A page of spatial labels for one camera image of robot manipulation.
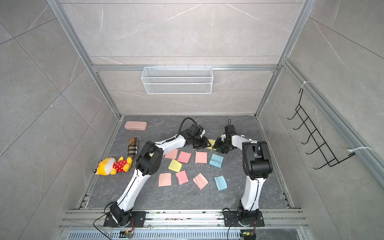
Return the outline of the pink torn memo page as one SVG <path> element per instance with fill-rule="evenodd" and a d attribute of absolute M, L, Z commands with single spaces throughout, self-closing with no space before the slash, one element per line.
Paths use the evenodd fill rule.
<path fill-rule="evenodd" d="M 171 173 L 164 173 L 159 175 L 159 187 L 166 187 L 172 185 L 172 175 Z"/>

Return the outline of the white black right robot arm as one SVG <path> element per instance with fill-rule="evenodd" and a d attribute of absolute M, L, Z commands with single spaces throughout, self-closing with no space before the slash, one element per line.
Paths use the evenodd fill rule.
<path fill-rule="evenodd" d="M 217 138 L 214 149 L 227 154 L 230 150 L 242 151 L 242 166 L 246 178 L 243 197 L 237 210 L 224 208 L 222 210 L 226 227 L 263 227 L 265 225 L 262 212 L 259 210 L 259 200 L 262 187 L 269 174 L 273 172 L 270 162 L 270 152 L 267 142 L 256 141 L 244 135 L 237 134 L 235 126 L 228 120 L 225 132 Z"/>

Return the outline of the dark pink torn page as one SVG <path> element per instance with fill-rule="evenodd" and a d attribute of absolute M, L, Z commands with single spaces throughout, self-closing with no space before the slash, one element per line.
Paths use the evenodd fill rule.
<path fill-rule="evenodd" d="M 180 171 L 180 172 L 176 173 L 176 177 L 178 179 L 179 185 L 182 185 L 182 184 L 189 182 L 186 171 Z"/>

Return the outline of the blue torn memo page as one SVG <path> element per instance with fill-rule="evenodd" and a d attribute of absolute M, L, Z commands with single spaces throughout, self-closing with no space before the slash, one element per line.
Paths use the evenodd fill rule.
<path fill-rule="evenodd" d="M 228 188 L 227 182 L 224 176 L 214 177 L 218 191 L 222 191 Z"/>

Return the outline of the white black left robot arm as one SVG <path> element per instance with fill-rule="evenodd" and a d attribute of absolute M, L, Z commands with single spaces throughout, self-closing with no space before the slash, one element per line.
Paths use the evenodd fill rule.
<path fill-rule="evenodd" d="M 126 227 L 132 224 L 131 212 L 136 198 L 149 177 L 159 170 L 163 156 L 188 145 L 194 149 L 210 147 L 204 134 L 204 128 L 187 117 L 175 136 L 160 142 L 147 141 L 136 158 L 135 170 L 126 189 L 118 200 L 110 204 L 110 211 L 106 213 L 107 226 Z"/>

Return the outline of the pink memo pad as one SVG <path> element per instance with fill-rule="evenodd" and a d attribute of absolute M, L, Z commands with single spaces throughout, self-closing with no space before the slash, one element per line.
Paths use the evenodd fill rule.
<path fill-rule="evenodd" d="M 176 159 L 178 155 L 178 149 L 172 150 L 164 156 L 166 159 Z"/>
<path fill-rule="evenodd" d="M 188 163 L 191 158 L 191 155 L 192 155 L 191 153 L 180 152 L 180 155 L 177 161 L 181 163 Z"/>
<path fill-rule="evenodd" d="M 196 152 L 195 163 L 206 164 L 208 161 L 208 153 L 206 152 Z"/>

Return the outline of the blue memo pad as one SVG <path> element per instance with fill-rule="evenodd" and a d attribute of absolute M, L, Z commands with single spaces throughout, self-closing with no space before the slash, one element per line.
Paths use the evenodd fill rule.
<path fill-rule="evenodd" d="M 223 164 L 224 157 L 212 154 L 209 164 L 217 168 L 221 168 Z"/>

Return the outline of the yellow torn memo page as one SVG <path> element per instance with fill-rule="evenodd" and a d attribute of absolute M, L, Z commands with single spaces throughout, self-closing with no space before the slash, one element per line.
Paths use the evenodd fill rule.
<path fill-rule="evenodd" d="M 178 162 L 177 160 L 172 159 L 168 169 L 171 171 L 174 171 L 176 173 L 179 173 L 181 171 L 182 166 L 183 166 L 182 163 Z"/>

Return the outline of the salmon torn memo page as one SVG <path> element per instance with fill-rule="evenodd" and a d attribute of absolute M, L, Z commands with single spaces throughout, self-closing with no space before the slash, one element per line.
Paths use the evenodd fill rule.
<path fill-rule="evenodd" d="M 209 182 L 208 180 L 200 173 L 193 178 L 194 183 L 202 190 Z"/>

